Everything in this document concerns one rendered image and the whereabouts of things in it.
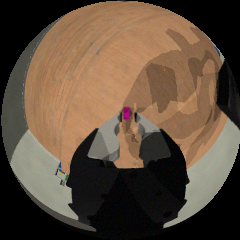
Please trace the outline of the small magenta block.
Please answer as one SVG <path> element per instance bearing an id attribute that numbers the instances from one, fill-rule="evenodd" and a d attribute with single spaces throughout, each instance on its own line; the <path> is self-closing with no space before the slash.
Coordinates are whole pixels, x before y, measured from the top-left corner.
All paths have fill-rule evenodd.
<path id="1" fill-rule="evenodd" d="M 130 116 L 130 108 L 124 107 L 124 120 L 129 120 L 129 116 Z"/>

